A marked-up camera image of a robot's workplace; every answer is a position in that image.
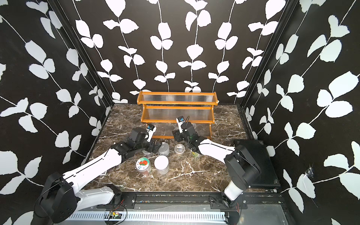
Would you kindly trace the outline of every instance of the vine stem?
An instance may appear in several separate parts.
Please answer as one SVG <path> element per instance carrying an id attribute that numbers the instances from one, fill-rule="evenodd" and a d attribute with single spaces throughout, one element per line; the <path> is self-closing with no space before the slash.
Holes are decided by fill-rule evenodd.
<path id="1" fill-rule="evenodd" d="M 347 169 L 345 172 L 335 176 L 335 177 L 332 177 L 332 178 L 329 178 L 329 179 L 326 179 L 326 180 L 319 180 L 319 181 L 316 181 L 316 182 L 312 182 L 312 184 L 318 184 L 318 183 L 322 183 L 322 182 L 325 182 L 325 181 L 329 181 L 329 180 L 333 180 L 333 179 L 336 179 L 338 177 L 340 177 L 341 175 L 347 173 L 349 170 L 351 170 L 355 165 L 352 165 L 349 169 Z M 283 192 L 286 192 L 287 190 L 290 190 L 290 189 L 293 189 L 293 188 L 297 188 L 297 187 L 291 187 L 291 188 L 287 188 L 285 190 L 283 190 L 282 192 L 280 193 L 283 193 Z"/>

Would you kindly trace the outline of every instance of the white lid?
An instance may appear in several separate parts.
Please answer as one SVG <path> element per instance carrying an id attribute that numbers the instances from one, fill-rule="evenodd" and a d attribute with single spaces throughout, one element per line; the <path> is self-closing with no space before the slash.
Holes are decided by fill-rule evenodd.
<path id="1" fill-rule="evenodd" d="M 163 170 L 169 165 L 169 159 L 166 156 L 158 156 L 154 162 L 155 168 Z"/>

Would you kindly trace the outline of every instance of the leaf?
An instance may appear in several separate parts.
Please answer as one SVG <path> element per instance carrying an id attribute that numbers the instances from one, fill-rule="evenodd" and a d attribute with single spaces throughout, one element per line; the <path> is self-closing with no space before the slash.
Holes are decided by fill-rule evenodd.
<path id="1" fill-rule="evenodd" d="M 330 24 L 330 37 L 343 37 L 350 33 L 350 31 L 347 29 L 347 26 L 339 26 L 339 20 L 336 18 L 336 16 L 329 16 L 328 22 Z"/>
<path id="2" fill-rule="evenodd" d="M 63 164 L 67 163 L 70 161 L 70 158 L 71 158 L 71 153 L 72 153 L 72 149 L 70 149 L 66 154 L 65 154 L 65 157 L 63 159 Z"/>
<path id="3" fill-rule="evenodd" d="M 353 75 L 350 71 L 348 71 L 343 75 L 335 78 L 329 84 L 329 90 L 333 98 L 337 98 L 354 89 L 357 86 L 358 82 L 359 82 L 358 77 Z"/>
<path id="4" fill-rule="evenodd" d="M 80 39 L 87 47 L 89 48 L 93 48 L 94 47 L 94 42 L 92 39 L 88 38 L 88 37 L 82 37 Z"/>
<path id="5" fill-rule="evenodd" d="M 238 91 L 243 90 L 244 88 L 246 88 L 247 86 L 249 86 L 249 82 L 247 81 L 240 81 L 236 84 L 236 87 L 238 89 Z"/>
<path id="6" fill-rule="evenodd" d="M 285 6 L 285 0 L 268 0 L 265 5 L 266 19 L 270 19 L 280 12 Z"/>
<path id="7" fill-rule="evenodd" d="M 318 94 L 318 99 L 316 100 L 316 103 L 320 107 L 325 107 L 330 105 L 333 98 L 331 97 L 331 94 L 327 90 L 320 89 Z"/>
<path id="8" fill-rule="evenodd" d="M 81 140 L 81 134 L 76 135 L 72 140 L 71 140 L 71 149 L 73 151 L 77 151 L 79 149 L 80 146 L 80 140 Z"/>
<path id="9" fill-rule="evenodd" d="M 40 22 L 44 27 L 45 31 L 50 35 L 50 37 L 55 38 L 53 31 L 51 30 L 51 22 L 48 18 L 41 17 Z"/>
<path id="10" fill-rule="evenodd" d="M 46 105 L 40 102 L 36 102 L 30 105 L 31 114 L 38 120 L 45 117 L 47 108 L 48 107 Z"/>
<path id="11" fill-rule="evenodd" d="M 211 16 L 210 13 L 206 10 L 201 10 L 198 16 L 198 26 L 205 27 L 211 23 Z"/>
<path id="12" fill-rule="evenodd" d="M 267 146 L 266 147 L 267 153 L 270 157 L 273 157 L 275 155 L 275 149 L 274 146 Z"/>
<path id="13" fill-rule="evenodd" d="M 285 96 L 284 89 L 279 84 L 276 85 L 276 93 L 278 93 L 282 97 Z"/>
<path id="14" fill-rule="evenodd" d="M 328 156 L 327 159 L 324 161 L 324 166 L 335 166 L 337 168 L 343 168 L 348 170 L 349 169 L 349 163 L 347 160 L 347 157 L 343 154 L 335 154 Z"/>
<path id="15" fill-rule="evenodd" d="M 284 179 L 288 182 L 288 184 L 290 185 L 290 187 L 292 188 L 292 180 L 288 174 L 288 172 L 284 169 L 284 172 L 283 172 L 283 177 Z"/>
<path id="16" fill-rule="evenodd" d="M 18 171 L 18 157 L 12 151 L 0 151 L 0 175 Z"/>
<path id="17" fill-rule="evenodd" d="M 145 85 L 146 85 L 146 82 L 141 80 L 141 79 L 137 79 L 137 80 L 134 80 L 132 82 L 139 90 L 141 90 Z"/>
<path id="18" fill-rule="evenodd" d="M 250 29 L 251 32 L 257 30 L 257 29 L 263 29 L 264 28 L 264 25 L 260 22 L 257 22 L 257 23 L 250 23 L 248 25 L 248 28 Z"/>
<path id="19" fill-rule="evenodd" d="M 84 77 L 86 77 L 88 69 L 87 69 L 87 66 L 85 65 L 85 63 L 82 63 L 82 64 L 80 65 L 80 71 L 81 71 L 81 74 L 82 74 Z"/>
<path id="20" fill-rule="evenodd" d="M 120 24 L 118 22 L 114 21 L 113 19 L 103 21 L 103 24 L 111 30 L 114 29 L 114 27 L 120 27 Z"/>
<path id="21" fill-rule="evenodd" d="M 198 44 L 190 45 L 186 48 L 186 51 L 188 52 L 188 55 L 192 60 L 196 59 L 199 55 L 201 55 L 203 50 L 204 49 Z"/>
<path id="22" fill-rule="evenodd" d="M 271 72 L 270 72 L 270 70 L 268 69 L 268 70 L 265 72 L 265 75 L 264 75 L 264 86 L 267 85 L 270 80 L 271 80 Z"/>
<path id="23" fill-rule="evenodd" d="M 253 56 L 260 55 L 260 54 L 262 54 L 262 53 L 264 52 L 263 50 L 260 50 L 260 49 L 255 50 L 255 49 L 253 49 L 253 48 L 247 48 L 246 50 L 247 50 L 248 52 L 250 52 Z"/>
<path id="24" fill-rule="evenodd" d="M 1 190 L 0 194 L 13 194 L 26 177 L 24 175 L 16 176 L 11 179 Z"/>
<path id="25" fill-rule="evenodd" d="M 246 57 L 243 61 L 243 66 L 242 66 L 242 69 L 245 69 L 245 67 L 250 63 L 252 62 L 252 58 L 250 56 Z"/>
<path id="26" fill-rule="evenodd" d="M 79 66 L 79 55 L 76 49 L 69 49 L 66 53 L 66 59 L 75 66 Z"/>
<path id="27" fill-rule="evenodd" d="M 337 118 L 348 115 L 352 112 L 352 105 L 347 101 L 334 101 L 325 110 L 325 114 L 330 118 Z"/>
<path id="28" fill-rule="evenodd" d="M 103 41 L 103 37 L 100 34 L 98 34 L 98 33 L 94 34 L 92 40 L 93 40 L 94 44 L 96 45 L 96 47 L 98 47 L 98 48 L 103 47 L 104 41 Z"/>
<path id="29" fill-rule="evenodd" d="M 284 52 L 286 53 L 292 53 L 292 51 L 294 50 L 297 40 L 298 40 L 299 36 L 297 36 L 296 34 L 291 35 L 291 37 L 288 40 L 288 43 L 286 44 L 286 48 L 284 50 Z"/>
<path id="30" fill-rule="evenodd" d="M 291 124 L 290 124 L 289 122 L 285 125 L 284 130 L 285 130 L 286 133 L 288 134 L 288 137 L 289 137 L 289 138 L 292 138 L 294 132 L 293 132 L 292 127 L 291 127 Z"/>
<path id="31" fill-rule="evenodd" d="M 286 141 L 287 146 L 291 149 L 297 156 L 300 154 L 299 144 L 294 139 L 289 139 Z"/>
<path id="32" fill-rule="evenodd" d="M 79 34 L 81 36 L 91 38 L 90 37 L 89 26 L 86 24 L 85 21 L 83 21 L 83 20 L 75 20 L 75 24 L 76 24 L 76 29 L 77 29 L 77 31 L 79 32 Z"/>
<path id="33" fill-rule="evenodd" d="M 354 166 L 359 169 L 359 167 L 360 167 L 360 146 L 355 141 L 352 141 L 351 148 L 354 153 Z"/>
<path id="34" fill-rule="evenodd" d="M 166 78 L 163 76 L 163 75 L 157 75 L 154 80 L 156 81 L 160 81 L 162 83 L 165 83 L 166 82 Z"/>
<path id="35" fill-rule="evenodd" d="M 130 68 L 131 60 L 132 60 L 132 58 L 130 56 L 124 55 L 124 63 L 128 68 Z"/>
<path id="36" fill-rule="evenodd" d="M 260 62 L 261 62 L 261 59 L 262 59 L 262 56 L 257 56 L 257 57 L 254 59 L 254 61 L 252 61 L 251 66 L 253 66 L 253 67 L 258 66 L 258 65 L 260 64 Z"/>
<path id="37" fill-rule="evenodd" d="M 116 17 L 119 17 L 125 9 L 125 0 L 105 0 L 105 2 Z"/>
<path id="38" fill-rule="evenodd" d="M 112 82 L 116 82 L 116 81 L 118 81 L 118 80 L 122 80 L 122 77 L 121 77 L 121 76 L 118 76 L 118 75 L 116 75 L 116 74 L 111 74 L 110 80 L 111 80 Z"/>
<path id="39" fill-rule="evenodd" d="M 335 62 L 341 52 L 341 46 L 339 39 L 332 41 L 323 48 L 320 53 L 320 59 L 325 62 Z"/>
<path id="40" fill-rule="evenodd" d="M 34 124 L 32 123 L 31 115 L 20 117 L 19 124 L 26 131 L 29 131 L 31 133 L 37 132 L 37 129 L 34 127 Z"/>
<path id="41" fill-rule="evenodd" d="M 344 187 L 360 200 L 360 174 L 347 172 L 340 174 L 340 182 Z"/>
<path id="42" fill-rule="evenodd" d="M 175 73 L 168 73 L 166 76 L 165 76 L 166 79 L 174 79 L 175 78 Z"/>
<path id="43" fill-rule="evenodd" d="M 2 111 L 0 113 L 1 117 L 5 117 L 5 116 L 9 116 L 15 113 L 22 113 L 25 112 L 27 109 L 27 106 L 29 105 L 29 101 L 27 98 L 21 99 L 16 106 L 14 107 L 9 107 L 7 109 L 5 109 L 4 111 Z"/>
<path id="44" fill-rule="evenodd" d="M 137 24 L 130 19 L 122 19 L 120 21 L 120 29 L 123 33 L 131 33 L 134 30 L 137 30 L 139 27 Z"/>
<path id="45" fill-rule="evenodd" d="M 43 63 L 46 58 L 44 50 L 38 46 L 35 42 L 29 41 L 25 44 L 26 51 L 37 61 Z"/>
<path id="46" fill-rule="evenodd" d="M 132 54 L 134 54 L 134 53 L 136 53 L 136 51 L 137 51 L 137 49 L 135 49 L 135 48 L 127 48 L 127 47 L 125 47 L 125 46 L 118 46 L 118 48 L 119 49 L 121 49 L 121 50 L 123 50 L 123 51 L 125 51 L 125 52 L 127 52 L 129 55 L 132 55 Z"/>
<path id="47" fill-rule="evenodd" d="M 171 37 L 171 30 L 168 23 L 159 23 L 158 31 L 162 40 Z"/>
<path id="48" fill-rule="evenodd" d="M 37 157 L 37 158 L 31 160 L 26 165 L 24 174 L 27 178 L 33 178 L 37 174 L 37 172 L 39 171 L 39 164 L 41 162 L 41 158 L 42 158 L 42 156 Z"/>
<path id="49" fill-rule="evenodd" d="M 49 16 L 51 23 L 54 25 L 56 29 L 60 29 L 63 26 L 54 11 L 49 11 Z"/>
<path id="50" fill-rule="evenodd" d="M 283 53 L 280 58 L 280 65 L 289 61 L 289 55 L 287 53 Z"/>
<path id="51" fill-rule="evenodd" d="M 55 140 L 55 147 L 64 148 L 69 147 L 69 133 L 64 130 L 59 133 Z"/>
<path id="52" fill-rule="evenodd" d="M 302 197 L 300 193 L 292 188 L 289 190 L 289 195 L 292 201 L 296 204 L 296 206 L 299 208 L 300 212 L 304 212 L 304 201 L 302 200 Z"/>
<path id="53" fill-rule="evenodd" d="M 75 71 L 75 73 L 74 73 L 74 75 L 72 76 L 71 79 L 72 79 L 73 81 L 79 81 L 79 79 L 80 79 L 80 74 L 81 74 L 80 70 Z"/>
<path id="54" fill-rule="evenodd" d="M 120 94 L 118 93 L 118 92 L 113 92 L 112 94 L 111 94 L 111 97 L 113 98 L 113 99 L 116 99 L 116 100 L 120 100 Z M 95 125 L 93 125 L 93 124 L 91 124 L 90 123 L 90 120 L 89 120 L 89 123 L 90 123 L 90 125 L 92 125 L 92 126 L 96 126 L 96 122 L 97 122 L 97 120 L 95 121 Z"/>
<path id="55" fill-rule="evenodd" d="M 306 194 L 309 198 L 315 198 L 315 187 L 312 184 L 311 180 L 305 174 L 301 174 L 299 179 L 297 180 L 296 187 Z"/>
<path id="56" fill-rule="evenodd" d="M 277 26 L 278 26 L 277 21 L 271 21 L 271 22 L 265 24 L 264 28 L 262 29 L 261 35 L 266 36 L 266 35 L 274 33 Z"/>
<path id="57" fill-rule="evenodd" d="M 172 44 L 173 44 L 173 41 L 170 39 L 162 41 L 162 46 L 165 50 L 169 50 L 171 48 Z"/>
<path id="58" fill-rule="evenodd" d="M 185 25 L 186 25 L 186 29 L 188 31 L 190 31 L 190 27 L 193 24 L 194 20 L 197 18 L 197 16 L 195 15 L 195 13 L 193 12 L 188 12 L 186 14 L 186 18 L 185 18 Z"/>
<path id="59" fill-rule="evenodd" d="M 294 104 L 292 101 L 292 98 L 290 96 L 284 96 L 281 100 L 280 100 L 280 104 L 282 107 L 284 107 L 285 109 L 289 110 L 290 112 L 293 111 L 294 108 Z"/>
<path id="60" fill-rule="evenodd" d="M 50 73 L 54 73 L 55 72 L 55 65 L 54 65 L 54 61 L 53 59 L 47 59 L 44 62 L 44 68 L 50 72 Z"/>
<path id="61" fill-rule="evenodd" d="M 41 1 L 39 4 L 36 4 L 35 2 L 32 1 L 28 1 L 26 3 L 27 7 L 31 8 L 31 9 L 36 9 L 39 10 L 40 12 L 42 12 L 43 14 L 46 14 L 46 12 L 48 11 L 49 7 L 48 7 L 48 3 Z"/>
<path id="62" fill-rule="evenodd" d="M 221 62 L 217 65 L 217 72 L 219 73 L 219 75 L 224 72 L 225 70 L 227 70 L 229 67 L 229 61 L 224 61 Z"/>
<path id="63" fill-rule="evenodd" d="M 100 62 L 100 65 L 107 72 L 110 72 L 110 70 L 112 69 L 112 63 L 108 59 L 102 60 Z"/>
<path id="64" fill-rule="evenodd" d="M 283 53 L 284 53 L 284 45 L 282 43 L 280 43 L 278 46 L 278 49 L 276 50 L 275 59 L 279 60 Z"/>
<path id="65" fill-rule="evenodd" d="M 179 66 L 181 66 L 182 68 L 187 67 L 187 66 L 191 66 L 191 62 L 189 62 L 189 61 L 182 61 L 182 62 L 178 62 L 177 64 Z"/>
<path id="66" fill-rule="evenodd" d="M 314 137 L 316 130 L 307 123 L 301 123 L 296 130 L 296 136 L 304 138 L 304 139 L 310 139 Z"/>
<path id="67" fill-rule="evenodd" d="M 259 124 L 266 123 L 266 116 L 262 116 Z"/>
<path id="68" fill-rule="evenodd" d="M 223 22 L 217 32 L 217 36 L 221 39 L 226 40 L 231 31 L 231 23 L 230 22 Z"/>
<path id="69" fill-rule="evenodd" d="M 325 35 L 320 35 L 316 40 L 311 44 L 309 50 L 307 51 L 307 56 L 309 57 L 315 50 L 321 48 L 326 45 L 326 37 Z"/>
<path id="70" fill-rule="evenodd" d="M 67 89 L 61 89 L 57 91 L 56 96 L 62 102 L 72 102 L 71 95 Z"/>
<path id="71" fill-rule="evenodd" d="M 191 69 L 192 70 L 198 70 L 198 69 L 201 69 L 201 68 L 204 68 L 204 67 L 206 67 L 206 64 L 203 61 L 200 61 L 200 60 L 194 61 L 191 64 Z"/>
<path id="72" fill-rule="evenodd" d="M 138 54 L 134 55 L 133 60 L 134 60 L 135 65 L 142 65 L 142 64 L 145 63 L 144 58 L 141 57 L 141 55 L 138 55 Z"/>
<path id="73" fill-rule="evenodd" d="M 167 64 L 166 64 L 166 63 L 157 60 L 156 63 L 155 63 L 155 65 L 156 65 L 156 68 L 157 68 L 158 70 L 160 70 L 163 74 L 166 73 L 166 71 L 167 71 Z"/>
<path id="74" fill-rule="evenodd" d="M 288 86 L 288 93 L 298 93 L 304 90 L 304 78 L 294 74 L 291 76 Z"/>

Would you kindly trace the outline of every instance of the black wallpaper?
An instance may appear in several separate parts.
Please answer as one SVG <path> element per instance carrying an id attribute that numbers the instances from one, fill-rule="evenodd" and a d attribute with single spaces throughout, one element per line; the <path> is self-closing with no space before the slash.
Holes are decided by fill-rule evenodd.
<path id="1" fill-rule="evenodd" d="M 0 224 L 31 223 L 47 176 L 81 164 L 110 110 L 56 19 L 0 0 Z"/>
<path id="2" fill-rule="evenodd" d="M 246 104 L 247 118 L 297 224 L 359 224 L 360 2 L 300 3 Z"/>
<path id="3" fill-rule="evenodd" d="M 285 0 L 59 2 L 115 103 L 136 103 L 140 90 L 214 90 L 220 104 L 239 103 L 236 97 L 244 96 L 286 4 Z"/>

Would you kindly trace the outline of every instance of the glass jar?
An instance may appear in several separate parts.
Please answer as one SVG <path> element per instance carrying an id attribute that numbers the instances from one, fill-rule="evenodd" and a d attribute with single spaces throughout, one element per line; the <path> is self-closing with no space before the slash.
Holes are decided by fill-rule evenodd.
<path id="1" fill-rule="evenodd" d="M 170 169 L 169 159 L 166 156 L 158 156 L 154 162 L 155 168 L 159 174 L 167 174 Z"/>
<path id="2" fill-rule="evenodd" d="M 146 176 L 151 172 L 151 163 L 148 158 L 142 157 L 136 162 L 135 168 L 141 175 Z"/>

